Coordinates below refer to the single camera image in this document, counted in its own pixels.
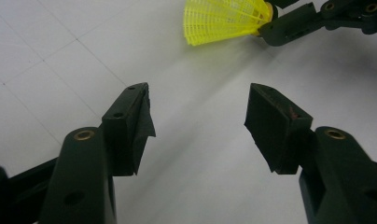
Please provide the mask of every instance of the white floor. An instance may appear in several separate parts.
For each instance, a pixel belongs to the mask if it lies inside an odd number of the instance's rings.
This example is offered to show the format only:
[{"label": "white floor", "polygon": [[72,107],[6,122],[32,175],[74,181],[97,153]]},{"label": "white floor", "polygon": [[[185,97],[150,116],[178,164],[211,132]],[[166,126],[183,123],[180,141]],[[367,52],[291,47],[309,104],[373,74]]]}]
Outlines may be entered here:
[{"label": "white floor", "polygon": [[138,176],[116,178],[119,223],[307,223],[299,176],[271,174],[244,127],[249,85],[275,87],[377,161],[377,34],[193,48],[184,5],[0,0],[0,165],[16,175],[58,156],[68,133],[148,82],[157,138]]}]

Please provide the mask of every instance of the badminton birdie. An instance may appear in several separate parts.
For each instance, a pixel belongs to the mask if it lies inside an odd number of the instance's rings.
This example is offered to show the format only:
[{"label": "badminton birdie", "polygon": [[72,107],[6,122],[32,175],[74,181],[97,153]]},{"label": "badminton birdie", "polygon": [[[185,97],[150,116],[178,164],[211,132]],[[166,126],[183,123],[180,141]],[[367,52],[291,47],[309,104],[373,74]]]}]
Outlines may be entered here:
[{"label": "badminton birdie", "polygon": [[188,44],[201,45],[241,35],[258,35],[271,21],[263,0],[187,0],[183,28]]}]

